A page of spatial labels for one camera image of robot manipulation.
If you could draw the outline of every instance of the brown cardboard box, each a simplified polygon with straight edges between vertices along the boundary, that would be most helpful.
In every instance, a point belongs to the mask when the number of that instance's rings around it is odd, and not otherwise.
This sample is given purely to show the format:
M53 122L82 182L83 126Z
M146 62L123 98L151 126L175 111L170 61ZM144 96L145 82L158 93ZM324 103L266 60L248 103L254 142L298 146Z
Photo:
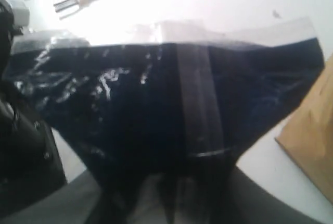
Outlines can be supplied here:
M333 204L333 56L277 142Z

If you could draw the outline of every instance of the white table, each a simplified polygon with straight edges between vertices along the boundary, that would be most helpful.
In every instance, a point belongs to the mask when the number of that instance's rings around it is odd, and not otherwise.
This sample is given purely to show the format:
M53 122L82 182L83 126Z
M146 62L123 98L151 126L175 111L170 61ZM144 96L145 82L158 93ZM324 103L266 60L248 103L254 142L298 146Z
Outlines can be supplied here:
M77 15L75 21L65 20L63 27L80 32L84 20L96 11L98 21L84 31L98 32L102 28L151 23L161 20L201 20L216 32L269 27L278 23L309 17L319 38L325 58L333 53L333 0L104 0ZM277 199L322 223L333 223L333 207L318 189L288 158L274 141L281 125L249 149L237 166L254 182ZM61 152L66 146L61 145ZM80 173L84 167L67 168Z

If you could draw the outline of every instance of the cardboard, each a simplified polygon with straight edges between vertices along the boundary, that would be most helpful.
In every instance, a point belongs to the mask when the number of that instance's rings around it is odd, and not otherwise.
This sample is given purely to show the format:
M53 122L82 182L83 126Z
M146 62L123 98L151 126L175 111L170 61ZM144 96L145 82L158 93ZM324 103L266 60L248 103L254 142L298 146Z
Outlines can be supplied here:
M277 142L333 204L333 56Z

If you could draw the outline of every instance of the dark blue fabric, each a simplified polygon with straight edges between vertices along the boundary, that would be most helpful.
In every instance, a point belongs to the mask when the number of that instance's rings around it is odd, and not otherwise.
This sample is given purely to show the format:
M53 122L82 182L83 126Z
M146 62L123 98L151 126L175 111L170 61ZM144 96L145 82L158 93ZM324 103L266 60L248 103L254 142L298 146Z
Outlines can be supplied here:
M324 66L317 39L208 52L234 157L296 109ZM176 44L41 50L13 55L5 79L103 182L186 160L178 58Z

